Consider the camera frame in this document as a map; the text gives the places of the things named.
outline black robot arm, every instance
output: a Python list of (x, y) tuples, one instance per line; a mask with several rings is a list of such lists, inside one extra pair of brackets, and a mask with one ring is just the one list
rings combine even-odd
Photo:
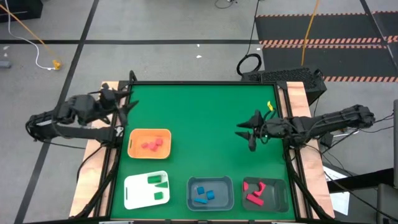
[(256, 139), (281, 138), (288, 140), (292, 147), (300, 147), (311, 138), (337, 131), (343, 128), (369, 128), (373, 125), (374, 114), (368, 107), (354, 105), (334, 113), (328, 113), (314, 118), (306, 116), (292, 118), (266, 119), (256, 110), (249, 121), (238, 124), (240, 128), (250, 128), (250, 132), (236, 132), (237, 135), (249, 141), (251, 151), (256, 150)]
[[(92, 94), (99, 93), (99, 99), (95, 100)], [(131, 94), (128, 91), (110, 90), (107, 84), (100, 91), (88, 93), (87, 95), (76, 95), (69, 98), (55, 110), (32, 115), (26, 122), (26, 131), (35, 140), (45, 141), (55, 137), (95, 139), (101, 143), (115, 142), (125, 125), (127, 125), (128, 112), (137, 105), (134, 101), (122, 108), (118, 107), (120, 99)], [(107, 115), (117, 112), (121, 126), (117, 128), (76, 128), (70, 127), (77, 119), (81, 126), (97, 119), (110, 124)]]

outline blue block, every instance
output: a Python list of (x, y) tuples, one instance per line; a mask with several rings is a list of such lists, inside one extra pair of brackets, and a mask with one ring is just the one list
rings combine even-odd
[(205, 188), (204, 187), (198, 187), (197, 191), (198, 191), (198, 195), (204, 194), (205, 193)]
[(208, 200), (214, 199), (214, 191), (212, 191), (212, 190), (207, 191), (206, 196), (207, 196)]
[(207, 203), (207, 201), (205, 199), (202, 198), (195, 198), (193, 199), (195, 202), (199, 202), (199, 203)]

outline green table surface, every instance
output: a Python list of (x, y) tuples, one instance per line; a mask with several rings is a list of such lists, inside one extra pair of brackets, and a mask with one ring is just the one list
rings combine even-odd
[[(111, 218), (194, 220), (294, 220), (282, 141), (257, 142), (250, 152), (248, 142), (235, 135), (238, 123), (254, 110), (264, 114), (267, 102), (276, 108), (271, 85), (136, 85), (131, 101), (138, 105), (128, 114), (121, 160), (114, 190)], [(167, 159), (133, 159), (127, 154), (130, 132), (135, 128), (166, 128), (172, 133)], [(170, 200), (166, 204), (127, 210), (124, 179), (130, 175), (164, 170), (168, 173)], [(193, 212), (187, 207), (190, 177), (229, 176), (233, 181), (234, 207), (228, 211)], [(289, 211), (257, 212), (242, 206), (245, 177), (282, 179), (288, 188)]]

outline yellow object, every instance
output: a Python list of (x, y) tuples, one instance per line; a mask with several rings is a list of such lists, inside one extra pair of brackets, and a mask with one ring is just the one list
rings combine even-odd
[(308, 38), (308, 35), (310, 33), (310, 29), (311, 29), (313, 18), (315, 17), (315, 14), (317, 13), (318, 5), (319, 5), (319, 0), (317, 0), (317, 3), (315, 4), (315, 8), (313, 9), (313, 13), (312, 13), (312, 16), (311, 16), (310, 24), (308, 25), (307, 33), (305, 34), (303, 52), (301, 54), (301, 66), (303, 66), (303, 64), (304, 64), (305, 47), (307, 46), (307, 38)]
[(62, 64), (59, 61), (57, 61), (57, 60), (52, 60), (52, 63), (53, 63), (54, 68), (56, 70), (59, 70), (61, 68), (61, 66), (62, 66)]
[(267, 106), (270, 111), (274, 111), (274, 107), (271, 105), (271, 101), (268, 101)]
[(55, 58), (57, 58), (58, 60), (53, 60), (53, 64), (54, 64), (54, 68), (56, 70), (59, 70), (62, 66), (62, 61), (59, 59), (59, 57), (57, 56), (57, 54), (55, 54), (50, 47), (48, 47), (43, 40), (41, 40), (39, 37), (36, 36), (36, 34), (34, 34), (27, 26), (25, 26), (25, 24), (23, 22), (21, 22), (12, 12), (8, 11), (4, 6), (2, 6), (0, 4), (0, 8), (3, 9), (4, 11), (6, 11), (10, 16), (12, 16), (16, 21), (19, 22), (19, 24), (24, 27), (30, 34), (32, 34), (32, 36), (34, 36), (40, 43), (42, 43), (42, 45), (47, 49), (47, 51), (53, 55)]

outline orange tray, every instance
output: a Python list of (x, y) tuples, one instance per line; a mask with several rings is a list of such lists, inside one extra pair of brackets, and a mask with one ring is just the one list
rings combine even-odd
[[(156, 151), (142, 148), (145, 142), (154, 142), (161, 138), (163, 144)], [(172, 133), (168, 129), (134, 129), (130, 134), (127, 153), (136, 159), (166, 159), (170, 155), (172, 145)]]

